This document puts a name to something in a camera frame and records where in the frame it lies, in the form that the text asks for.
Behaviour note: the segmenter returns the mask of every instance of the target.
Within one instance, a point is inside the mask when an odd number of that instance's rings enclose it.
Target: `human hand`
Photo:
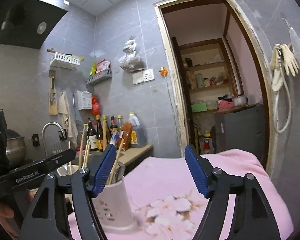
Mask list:
[[[29,191],[28,200],[31,202],[34,198],[34,194]],[[12,239],[18,239],[18,233],[12,228],[8,219],[14,217],[14,211],[6,204],[0,203],[0,224],[11,236]]]

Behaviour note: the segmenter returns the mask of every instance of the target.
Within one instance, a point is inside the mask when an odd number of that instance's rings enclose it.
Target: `pink tablecloth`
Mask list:
[[[233,149],[220,154],[204,155],[212,166],[232,175],[253,173],[270,203],[285,240],[293,231],[288,209],[277,193],[269,176],[257,158],[248,152]],[[125,178],[131,210],[139,231],[129,235],[106,233],[109,240],[187,240],[192,239],[201,222],[208,200],[199,194],[184,158],[163,159],[149,157]],[[219,239],[229,234],[235,195],[230,195],[225,223]],[[72,237],[80,240],[74,213],[69,215]]]

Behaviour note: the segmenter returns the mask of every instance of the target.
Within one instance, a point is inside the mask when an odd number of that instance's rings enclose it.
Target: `peeling door frame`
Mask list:
[[[172,88],[175,98],[175,103],[177,106],[178,112],[178,121],[179,121],[179,129],[180,129],[180,146],[181,150],[186,147],[189,143],[189,135],[188,128],[186,122],[186,106],[185,101],[181,92],[181,81],[178,75],[178,68],[176,65],[176,59],[174,57],[174,53],[171,46],[171,40],[168,33],[167,26],[165,24],[165,20],[163,17],[162,9],[167,8],[169,6],[177,5],[184,2],[191,2],[196,0],[164,0],[154,4],[154,10],[158,19],[158,25],[160,29],[160,33],[163,40],[164,49],[166,52],[168,67],[170,71]],[[266,171],[269,173],[272,167],[272,162],[274,161],[274,150],[275,150],[275,142],[276,142],[276,134],[273,128],[273,102],[272,102],[272,92],[271,92],[271,82],[270,76],[268,72],[268,67],[266,63],[266,56],[262,51],[260,42],[258,40],[257,34],[248,20],[245,13],[242,11],[240,6],[236,3],[235,0],[225,0],[226,5],[229,9],[235,13],[236,18],[239,19],[241,26],[244,28],[244,31],[247,33],[247,38],[249,39],[249,43],[252,44],[252,47],[255,51],[255,60],[258,62],[258,66],[256,66],[258,71],[258,76],[260,80],[260,84],[264,84],[265,92],[263,93],[263,98],[265,105],[265,115],[268,115],[269,120],[269,147],[268,147],[268,157],[266,163]]]

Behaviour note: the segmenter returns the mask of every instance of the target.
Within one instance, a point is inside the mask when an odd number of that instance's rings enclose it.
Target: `curved metal faucet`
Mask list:
[[[42,129],[42,142],[43,142],[43,149],[44,149],[44,154],[46,155],[47,157],[47,146],[46,146],[46,140],[44,138],[44,133],[45,133],[45,130],[48,126],[50,125],[55,125],[57,126],[60,130],[61,130],[61,133],[62,133],[62,136],[63,137],[66,137],[66,133],[65,133],[65,130],[63,130],[62,126],[60,124],[58,124],[57,122],[48,122]]]

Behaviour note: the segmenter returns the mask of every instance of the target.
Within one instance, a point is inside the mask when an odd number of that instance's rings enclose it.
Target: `green plastic container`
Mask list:
[[[191,109],[193,113],[204,112],[207,111],[207,104],[206,103],[194,104],[191,105]]]

